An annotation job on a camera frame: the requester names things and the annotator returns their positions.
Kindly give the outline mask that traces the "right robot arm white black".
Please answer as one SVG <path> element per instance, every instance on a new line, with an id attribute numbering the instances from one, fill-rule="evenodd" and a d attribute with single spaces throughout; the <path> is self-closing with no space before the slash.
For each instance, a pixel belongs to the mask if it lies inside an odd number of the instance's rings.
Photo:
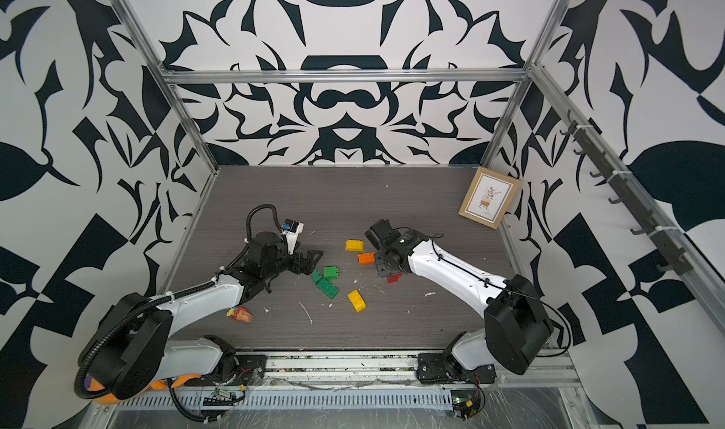
<path id="1" fill-rule="evenodd" d="M 441 236 L 394 227 L 380 219 L 367 231 L 379 276 L 413 274 L 427 279 L 473 309 L 483 328 L 462 332 L 441 353 L 421 353 L 415 372 L 426 385 L 449 382 L 492 384 L 496 368 L 524 374 L 534 359 L 547 358 L 555 308 L 526 277 L 486 272 L 444 250 Z"/>

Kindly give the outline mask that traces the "light green square lego brick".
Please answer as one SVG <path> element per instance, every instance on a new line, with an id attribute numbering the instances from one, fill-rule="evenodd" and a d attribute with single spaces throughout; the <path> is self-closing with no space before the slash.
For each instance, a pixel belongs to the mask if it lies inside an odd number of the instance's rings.
<path id="1" fill-rule="evenodd" d="M 339 278 L 339 270 L 337 267 L 325 267 L 323 276 L 327 280 L 337 280 Z"/>

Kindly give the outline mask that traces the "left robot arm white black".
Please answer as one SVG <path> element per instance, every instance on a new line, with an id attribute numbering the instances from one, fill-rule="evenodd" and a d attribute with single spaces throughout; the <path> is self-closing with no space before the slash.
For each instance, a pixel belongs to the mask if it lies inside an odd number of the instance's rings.
<path id="1" fill-rule="evenodd" d="M 174 334 L 270 291 L 272 281 L 285 272 L 312 274 L 323 255 L 319 250 L 300 251 L 294 233 L 262 232 L 250 236 L 228 266 L 200 285 L 151 298 L 126 295 L 81 351 L 75 395 L 124 401 L 158 381 L 228 368 L 234 351 L 226 342 L 214 336 L 175 341 Z"/>

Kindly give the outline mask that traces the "orange lego brick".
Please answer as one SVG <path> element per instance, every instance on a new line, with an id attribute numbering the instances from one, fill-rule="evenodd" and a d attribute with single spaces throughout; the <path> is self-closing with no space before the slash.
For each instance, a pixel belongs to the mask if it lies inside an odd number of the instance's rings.
<path id="1" fill-rule="evenodd" d="M 374 265 L 376 262 L 374 253 L 360 253 L 358 255 L 358 263 L 361 266 Z"/>

